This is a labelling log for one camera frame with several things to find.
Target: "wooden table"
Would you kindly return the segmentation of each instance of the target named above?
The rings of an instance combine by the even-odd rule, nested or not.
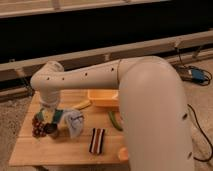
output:
[[[59,109],[71,108],[85,100],[87,91],[66,90],[61,93]],[[68,128],[59,125],[60,136],[53,140],[49,136],[36,139],[32,137],[32,117],[40,109],[39,96],[35,93],[17,138],[9,165],[44,166],[44,165],[82,165],[120,163],[117,152],[124,146],[122,132],[111,124],[107,108],[90,106],[83,109],[85,125],[83,133],[76,139],[70,139]],[[92,128],[105,128],[103,154],[96,156],[89,153]]]

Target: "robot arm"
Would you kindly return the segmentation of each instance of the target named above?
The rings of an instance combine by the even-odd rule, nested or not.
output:
[[[182,82],[165,60],[131,58],[64,72],[48,62],[31,80],[41,104],[57,107],[61,89],[119,88],[132,171],[194,171]]]

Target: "bunch of grapes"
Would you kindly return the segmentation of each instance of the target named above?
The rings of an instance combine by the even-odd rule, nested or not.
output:
[[[45,124],[42,121],[39,121],[37,116],[35,115],[32,120],[33,125],[33,136],[36,138],[45,137],[46,133],[44,131]]]

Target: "gray floor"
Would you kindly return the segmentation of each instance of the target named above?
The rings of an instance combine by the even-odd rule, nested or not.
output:
[[[206,60],[193,64],[213,73],[213,60]],[[213,141],[213,83],[208,87],[200,87],[184,83],[188,103],[197,112],[200,124]],[[15,144],[20,125],[30,103],[30,98],[0,103],[0,171],[34,171],[32,167],[9,167],[8,160]],[[208,155],[209,148],[203,137],[191,124],[191,132],[196,156]],[[213,171],[213,161],[210,163],[195,162],[196,171]],[[102,166],[73,166],[48,167],[51,171],[128,171],[127,165]]]

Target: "orange object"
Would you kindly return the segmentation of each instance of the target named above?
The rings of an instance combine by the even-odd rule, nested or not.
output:
[[[118,106],[118,90],[88,90],[88,98],[95,106]]]
[[[126,147],[123,147],[118,152],[118,158],[120,161],[125,162],[129,160],[128,150]]]

